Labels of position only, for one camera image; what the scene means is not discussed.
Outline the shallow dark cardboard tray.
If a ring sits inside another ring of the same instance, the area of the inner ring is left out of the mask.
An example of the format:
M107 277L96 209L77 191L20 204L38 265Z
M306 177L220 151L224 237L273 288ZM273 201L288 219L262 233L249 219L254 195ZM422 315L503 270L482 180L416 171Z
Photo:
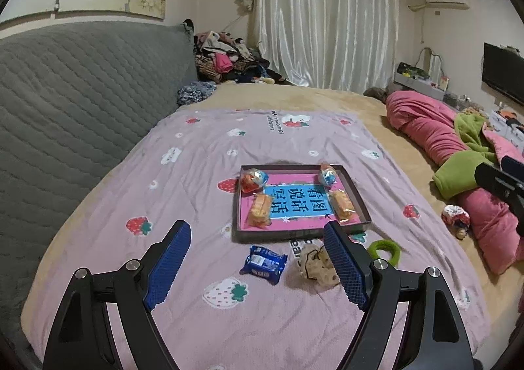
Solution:
M271 225L257 228L248 223L248 213L254 193L234 194L232 238L239 243L268 243L278 241L311 240L323 237L323 227L337 222L348 234L366 231L371 216L348 171L335 164L337 181L328 188L319 182L319 164L242 165L243 171L256 168L269 176L261 192L273 197ZM358 214L354 222L339 222L332 209L328 193L345 190Z

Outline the blue white wrapped candy ball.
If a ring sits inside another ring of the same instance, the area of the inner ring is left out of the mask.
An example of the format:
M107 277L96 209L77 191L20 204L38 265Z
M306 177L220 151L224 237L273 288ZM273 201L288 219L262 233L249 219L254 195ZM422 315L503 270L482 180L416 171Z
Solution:
M337 181L337 171L331 165L322 163L318 179L322 185L331 188Z

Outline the pink quilt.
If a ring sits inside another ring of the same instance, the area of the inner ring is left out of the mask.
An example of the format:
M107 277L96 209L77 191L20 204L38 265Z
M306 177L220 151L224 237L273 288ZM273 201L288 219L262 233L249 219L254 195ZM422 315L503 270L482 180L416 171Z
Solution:
M438 169L454 152L465 150L454 129L458 113L444 103L418 92L397 91L388 96L385 105L390 125L424 148ZM495 167L506 156L523 161L521 152L490 129L488 122L483 133L494 148ZM523 259L523 238L517 233L519 222L506 203L479 186L449 200L469 214L473 234L492 272L502 274Z

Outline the white silky curtain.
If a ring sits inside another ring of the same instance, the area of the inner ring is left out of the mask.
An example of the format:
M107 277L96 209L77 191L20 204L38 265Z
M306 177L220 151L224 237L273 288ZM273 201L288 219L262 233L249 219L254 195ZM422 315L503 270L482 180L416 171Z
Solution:
M399 0L237 0L249 39L297 86L362 93L393 77Z

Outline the red blue wrapped candy ball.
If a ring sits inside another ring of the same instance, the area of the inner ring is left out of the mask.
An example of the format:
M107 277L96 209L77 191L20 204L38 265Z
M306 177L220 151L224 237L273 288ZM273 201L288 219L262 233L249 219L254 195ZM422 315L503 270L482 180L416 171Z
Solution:
M269 180L269 176L260 169L252 168L243 171L240 177L240 187L243 194L258 192L264 188Z

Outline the orange wrapped biscuit pack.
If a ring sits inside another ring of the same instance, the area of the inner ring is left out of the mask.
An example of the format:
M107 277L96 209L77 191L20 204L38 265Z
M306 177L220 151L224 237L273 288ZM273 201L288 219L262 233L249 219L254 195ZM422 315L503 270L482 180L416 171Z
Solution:
M334 214L339 222L354 222L358 216L349 195L345 190L333 190L328 193L328 198Z
M268 194L254 194L254 199L248 213L248 223L257 228L271 225L271 208L273 197Z

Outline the pile of clothes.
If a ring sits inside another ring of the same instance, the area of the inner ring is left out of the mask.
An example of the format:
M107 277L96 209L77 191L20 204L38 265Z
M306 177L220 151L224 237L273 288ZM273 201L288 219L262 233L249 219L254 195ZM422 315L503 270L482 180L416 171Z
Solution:
M229 32L208 30L194 35L194 55L199 80L215 83L286 84L257 48L248 48Z

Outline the small white red plush toy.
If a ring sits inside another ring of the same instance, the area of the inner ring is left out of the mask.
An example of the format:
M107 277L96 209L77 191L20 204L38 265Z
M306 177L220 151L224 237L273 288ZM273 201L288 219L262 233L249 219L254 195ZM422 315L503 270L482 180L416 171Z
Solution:
M464 240L471 226L469 214L460 206L450 204L444 207L440 216L443 223L454 231L458 240Z

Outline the green fleece blanket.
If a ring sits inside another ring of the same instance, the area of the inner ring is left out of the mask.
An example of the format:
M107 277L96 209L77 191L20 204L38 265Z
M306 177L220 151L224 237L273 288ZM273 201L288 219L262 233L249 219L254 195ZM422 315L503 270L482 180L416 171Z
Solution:
M472 112L458 113L454 119L455 133L465 150L454 152L433 175L433 182L445 200L478 187L475 171L479 165L496 164L494 148L483 133L486 122L484 116Z

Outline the orange wrapped biscuit pack right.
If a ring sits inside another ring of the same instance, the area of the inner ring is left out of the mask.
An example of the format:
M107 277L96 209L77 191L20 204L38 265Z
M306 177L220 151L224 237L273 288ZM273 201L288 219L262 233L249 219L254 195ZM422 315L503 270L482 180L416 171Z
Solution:
M328 198L334 214L339 222L354 222L358 216L349 195L345 190L333 190L328 193Z

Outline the orange wrapped biscuit pack left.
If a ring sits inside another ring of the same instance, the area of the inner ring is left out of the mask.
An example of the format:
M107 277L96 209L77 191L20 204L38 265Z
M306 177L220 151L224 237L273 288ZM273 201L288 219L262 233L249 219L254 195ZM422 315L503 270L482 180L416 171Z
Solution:
M271 208L273 197L268 194L254 194L254 199L248 213L248 223L257 228L271 225Z

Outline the blue cookie packet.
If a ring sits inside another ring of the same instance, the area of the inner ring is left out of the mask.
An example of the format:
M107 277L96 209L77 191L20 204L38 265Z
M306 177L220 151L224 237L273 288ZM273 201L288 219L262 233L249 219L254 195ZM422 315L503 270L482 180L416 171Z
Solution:
M277 254L262 246L251 245L240 274L251 274L277 285L285 270L288 256Z

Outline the blue patterned folded cloth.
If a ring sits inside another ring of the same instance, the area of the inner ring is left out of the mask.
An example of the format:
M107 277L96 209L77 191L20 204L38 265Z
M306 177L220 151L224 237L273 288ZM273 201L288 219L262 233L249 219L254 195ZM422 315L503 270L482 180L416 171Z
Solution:
M180 107L202 102L217 90L215 82L193 81L178 90L177 103Z

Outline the black wall television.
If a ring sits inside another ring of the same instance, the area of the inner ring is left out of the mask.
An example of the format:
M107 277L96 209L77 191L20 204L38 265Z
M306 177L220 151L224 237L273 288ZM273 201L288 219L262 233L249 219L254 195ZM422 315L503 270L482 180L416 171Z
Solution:
M524 61L518 54L485 43L481 79L492 89L523 105Z

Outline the beige black-trimmed scrunchie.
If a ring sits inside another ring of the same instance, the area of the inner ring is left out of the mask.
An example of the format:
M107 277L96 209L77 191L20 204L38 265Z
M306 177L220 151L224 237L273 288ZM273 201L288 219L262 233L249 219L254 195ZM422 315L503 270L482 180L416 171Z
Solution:
M307 280L316 282L321 288L333 288L340 284L337 271L324 246L306 244L300 252L299 268Z

